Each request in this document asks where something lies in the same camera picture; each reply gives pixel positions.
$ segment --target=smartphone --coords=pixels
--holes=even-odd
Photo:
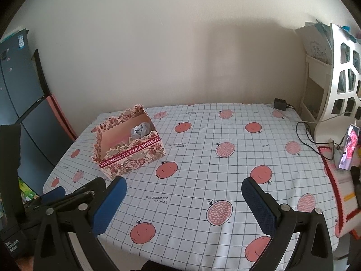
[[[356,145],[359,139],[359,132],[360,129],[357,126],[350,124],[345,135],[343,143],[343,153],[338,162],[338,168],[342,170],[350,169],[353,153],[355,152]]]

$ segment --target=wall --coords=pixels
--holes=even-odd
[[[23,25],[80,133],[99,113],[204,102],[298,105],[305,53],[293,29],[355,21],[340,0],[27,0]]]

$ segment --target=metal screw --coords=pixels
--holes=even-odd
[[[322,214],[323,212],[322,212],[322,209],[320,209],[320,208],[316,208],[315,209],[315,212],[317,213],[317,214]]]
[[[53,208],[48,208],[46,211],[45,211],[46,215],[51,215],[54,213],[54,209]]]
[[[285,212],[288,212],[291,209],[291,207],[287,204],[282,204],[281,209]]]
[[[86,210],[87,208],[88,208],[88,205],[87,205],[86,203],[80,204],[80,205],[78,206],[78,209],[79,209],[80,211],[84,211],[84,210]]]

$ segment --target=black power adapter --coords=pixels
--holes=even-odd
[[[285,100],[275,98],[273,108],[281,111],[286,111],[287,102]]]

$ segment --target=floral cardboard box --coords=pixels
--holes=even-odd
[[[133,139],[131,129],[144,122],[150,124],[150,133]],[[96,127],[93,161],[99,164],[111,180],[163,156],[165,151],[162,140],[141,105],[111,117]]]

